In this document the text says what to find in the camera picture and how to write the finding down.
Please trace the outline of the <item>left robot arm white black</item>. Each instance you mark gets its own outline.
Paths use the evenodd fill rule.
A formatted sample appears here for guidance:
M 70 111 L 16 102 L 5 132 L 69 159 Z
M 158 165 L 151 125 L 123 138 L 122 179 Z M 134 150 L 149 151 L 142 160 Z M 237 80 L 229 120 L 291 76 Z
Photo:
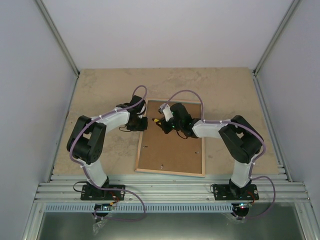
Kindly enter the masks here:
M 145 131 L 148 127 L 144 116 L 146 105 L 145 99 L 133 95 L 130 102 L 119 104 L 103 115 L 82 115 L 77 119 L 66 148 L 70 159 L 83 169 L 97 199 L 103 200 L 110 193 L 109 178 L 100 161 L 106 134 L 122 127 L 127 132 Z

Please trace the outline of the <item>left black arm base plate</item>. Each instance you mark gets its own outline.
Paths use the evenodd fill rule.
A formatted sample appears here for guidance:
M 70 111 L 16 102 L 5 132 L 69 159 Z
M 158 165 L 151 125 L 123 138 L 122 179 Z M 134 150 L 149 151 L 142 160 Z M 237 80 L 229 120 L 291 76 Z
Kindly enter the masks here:
M 125 196 L 125 185 L 110 184 L 110 191 L 100 190 L 93 185 L 86 183 L 81 190 L 82 201 L 122 201 Z

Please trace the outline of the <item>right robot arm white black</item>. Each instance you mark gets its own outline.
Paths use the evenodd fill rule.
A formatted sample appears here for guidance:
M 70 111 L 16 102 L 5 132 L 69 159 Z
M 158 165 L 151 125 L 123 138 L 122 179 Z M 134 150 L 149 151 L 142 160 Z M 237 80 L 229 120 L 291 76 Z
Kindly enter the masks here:
M 171 106 L 164 103 L 158 111 L 163 117 L 156 124 L 165 134 L 175 130 L 182 132 L 186 138 L 221 139 L 235 160 L 229 193 L 236 200 L 247 195 L 253 164 L 264 154 L 266 145 L 245 118 L 241 115 L 220 121 L 193 118 L 182 103 Z

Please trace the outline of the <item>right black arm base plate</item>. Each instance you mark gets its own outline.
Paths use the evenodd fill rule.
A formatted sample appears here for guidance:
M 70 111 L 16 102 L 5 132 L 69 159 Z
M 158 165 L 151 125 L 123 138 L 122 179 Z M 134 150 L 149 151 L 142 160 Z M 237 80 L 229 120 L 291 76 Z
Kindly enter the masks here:
M 252 183 L 243 188 L 230 184 L 212 184 L 210 191 L 216 201 L 256 201 L 260 199 L 257 186 Z

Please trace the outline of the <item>teal wooden photo frame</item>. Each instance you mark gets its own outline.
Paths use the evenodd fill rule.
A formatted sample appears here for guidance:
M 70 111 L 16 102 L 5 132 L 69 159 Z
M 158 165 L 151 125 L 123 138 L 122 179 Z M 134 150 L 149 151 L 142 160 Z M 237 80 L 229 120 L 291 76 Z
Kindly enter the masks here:
M 162 118 L 163 115 L 158 112 L 158 108 L 165 102 L 166 100 L 161 98 L 146 100 L 144 115 L 148 118 L 148 126 L 147 130 L 139 135 L 134 171 L 203 178 L 206 173 L 205 140 L 186 138 L 182 132 L 175 130 L 165 134 L 153 122 L 153 118 Z

